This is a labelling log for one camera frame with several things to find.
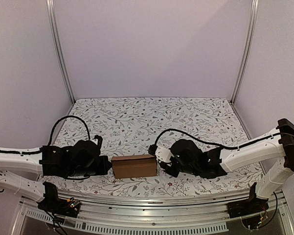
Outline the brown cardboard box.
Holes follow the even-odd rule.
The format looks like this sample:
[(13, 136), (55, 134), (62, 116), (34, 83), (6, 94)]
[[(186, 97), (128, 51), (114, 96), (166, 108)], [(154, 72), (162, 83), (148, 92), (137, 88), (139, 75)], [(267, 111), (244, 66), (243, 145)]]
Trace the brown cardboard box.
[(152, 155), (112, 157), (111, 162), (116, 179), (157, 176), (157, 161)]

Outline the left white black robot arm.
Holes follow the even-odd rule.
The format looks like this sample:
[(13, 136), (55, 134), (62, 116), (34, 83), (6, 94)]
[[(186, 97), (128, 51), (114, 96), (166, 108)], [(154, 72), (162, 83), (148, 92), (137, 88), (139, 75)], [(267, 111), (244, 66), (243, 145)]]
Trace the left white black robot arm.
[(78, 141), (73, 146), (44, 145), (32, 149), (0, 148), (0, 191), (8, 189), (35, 202), (44, 202), (52, 212), (59, 212), (63, 202), (53, 184), (24, 178), (18, 171), (65, 180), (84, 180), (91, 176), (107, 175), (112, 163), (101, 155), (100, 138), (97, 142)]

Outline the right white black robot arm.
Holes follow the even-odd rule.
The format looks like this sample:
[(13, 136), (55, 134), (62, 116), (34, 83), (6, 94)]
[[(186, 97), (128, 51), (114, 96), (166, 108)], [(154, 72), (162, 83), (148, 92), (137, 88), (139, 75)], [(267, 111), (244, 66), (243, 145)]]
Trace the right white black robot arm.
[(283, 118), (277, 127), (264, 135), (239, 146), (215, 143), (214, 148), (203, 152), (190, 140), (180, 139), (170, 148), (155, 147), (154, 156), (164, 171), (177, 177), (187, 173), (205, 179), (227, 175), (243, 166), (268, 159), (276, 159), (268, 173), (254, 186), (254, 193), (243, 203), (247, 213), (254, 213), (262, 200), (282, 186), (294, 175), (294, 124)]

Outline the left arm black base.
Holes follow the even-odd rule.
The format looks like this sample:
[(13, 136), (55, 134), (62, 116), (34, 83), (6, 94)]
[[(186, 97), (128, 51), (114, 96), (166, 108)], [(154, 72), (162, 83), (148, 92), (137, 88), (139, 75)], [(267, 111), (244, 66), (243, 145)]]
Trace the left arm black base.
[(45, 198), (38, 203), (38, 208), (51, 215), (63, 215), (77, 218), (81, 207), (81, 201), (75, 198), (69, 199), (50, 199)]

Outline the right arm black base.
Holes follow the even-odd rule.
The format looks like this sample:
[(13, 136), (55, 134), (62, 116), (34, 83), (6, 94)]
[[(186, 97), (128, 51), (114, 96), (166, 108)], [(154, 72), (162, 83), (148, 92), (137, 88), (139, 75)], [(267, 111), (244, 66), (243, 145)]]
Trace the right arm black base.
[(265, 211), (269, 206), (268, 199), (259, 199), (255, 197), (227, 203), (226, 208), (229, 217), (236, 218)]

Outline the floral patterned table mat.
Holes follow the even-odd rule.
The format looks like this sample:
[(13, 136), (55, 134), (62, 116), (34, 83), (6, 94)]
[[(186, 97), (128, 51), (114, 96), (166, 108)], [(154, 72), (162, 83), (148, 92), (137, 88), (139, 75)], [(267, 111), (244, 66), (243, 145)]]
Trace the floral patterned table mat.
[[(146, 154), (157, 142), (170, 147), (191, 136), (208, 142), (237, 146), (248, 138), (236, 114), (224, 98), (92, 98), (79, 99), (57, 136), (59, 147), (100, 135), (102, 155), (108, 157)], [(174, 178), (158, 169), (155, 177), (116, 179), (112, 171), (86, 180), (41, 176), (58, 189), (111, 196), (177, 197), (245, 190), (263, 177), (260, 164), (244, 166), (216, 179), (181, 173)]]

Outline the front aluminium rail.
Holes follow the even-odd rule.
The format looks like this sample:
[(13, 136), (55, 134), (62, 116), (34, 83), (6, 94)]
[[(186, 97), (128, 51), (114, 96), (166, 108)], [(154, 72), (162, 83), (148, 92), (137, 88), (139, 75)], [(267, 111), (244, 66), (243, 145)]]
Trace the front aluminium rail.
[(70, 235), (293, 235), (288, 206), (281, 191), (269, 199), (263, 225), (246, 224), (259, 213), (230, 218), (227, 204), (246, 199), (246, 190), (184, 197), (121, 197), (61, 191), (81, 201), (77, 218), (66, 217)]

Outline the left aluminium frame post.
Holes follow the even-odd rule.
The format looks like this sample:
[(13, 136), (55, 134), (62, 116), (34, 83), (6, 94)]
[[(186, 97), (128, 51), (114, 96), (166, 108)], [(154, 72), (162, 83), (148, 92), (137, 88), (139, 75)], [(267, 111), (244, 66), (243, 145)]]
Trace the left aluminium frame post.
[(54, 1), (53, 0), (46, 0), (46, 9), (47, 9), (47, 14), (48, 14), (48, 19), (49, 19), (49, 24), (50, 24), (50, 30), (51, 30), (51, 35), (55, 47), (55, 52), (61, 72), (61, 76), (64, 82), (64, 86), (68, 95), (68, 98), (73, 105), (76, 102), (73, 89), (71, 86), (71, 82), (69, 80), (69, 75), (68, 75), (68, 70), (66, 67), (64, 55), (63, 55), (63, 50), (61, 46), (61, 40), (60, 40), (60, 34), (57, 26), (57, 20), (56, 20), (56, 12), (55, 12), (55, 6), (54, 6)]

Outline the aluminium frame post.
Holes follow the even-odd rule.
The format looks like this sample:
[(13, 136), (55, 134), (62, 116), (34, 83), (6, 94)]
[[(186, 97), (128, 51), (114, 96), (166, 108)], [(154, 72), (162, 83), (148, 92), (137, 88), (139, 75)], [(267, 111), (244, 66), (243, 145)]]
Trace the aluminium frame post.
[(64, 86), (68, 95), (68, 98), (73, 105), (76, 102), (73, 89), (71, 86), (71, 82), (69, 80), (69, 75), (68, 75), (68, 70), (66, 67), (64, 55), (63, 55), (63, 50), (61, 46), (61, 40), (60, 40), (60, 34), (57, 26), (57, 20), (56, 20), (56, 12), (55, 12), (55, 6), (54, 6), (54, 1), (53, 0), (46, 0), (46, 9), (47, 9), (47, 14), (48, 14), (48, 19), (49, 19), (49, 24), (50, 24), (50, 30), (51, 30), (51, 35), (55, 47), (55, 52), (61, 72), (61, 76), (64, 82)]
[(243, 50), (242, 59), (241, 59), (241, 63), (239, 66), (236, 82), (235, 82), (234, 89), (233, 89), (231, 99), (230, 99), (230, 103), (233, 106), (235, 105), (235, 103), (238, 99), (239, 91), (240, 91), (240, 88), (241, 88), (241, 85), (243, 82), (243, 78), (244, 78), (244, 74), (245, 74), (245, 71), (247, 68), (249, 54), (251, 51), (252, 40), (253, 40), (253, 36), (254, 36), (254, 32), (255, 32), (258, 9), (259, 9), (259, 0), (252, 0), (246, 41), (245, 41), (245, 45), (244, 45), (244, 50)]

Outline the right aluminium frame post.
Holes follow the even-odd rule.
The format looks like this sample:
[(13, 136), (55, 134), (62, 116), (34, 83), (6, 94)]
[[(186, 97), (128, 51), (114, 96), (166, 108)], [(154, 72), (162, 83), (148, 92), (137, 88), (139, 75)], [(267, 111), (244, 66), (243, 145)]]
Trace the right aluminium frame post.
[(242, 59), (241, 59), (241, 63), (239, 66), (236, 82), (235, 82), (234, 89), (233, 89), (231, 99), (230, 99), (230, 103), (233, 106), (235, 105), (235, 103), (238, 99), (239, 91), (240, 91), (240, 88), (241, 88), (241, 85), (243, 82), (243, 78), (244, 78), (244, 74), (245, 74), (245, 71), (247, 68), (249, 54), (251, 51), (252, 40), (253, 40), (253, 36), (254, 36), (254, 32), (255, 32), (258, 9), (259, 9), (259, 0), (252, 0), (246, 41), (245, 41), (245, 45), (244, 45), (244, 50), (243, 50)]

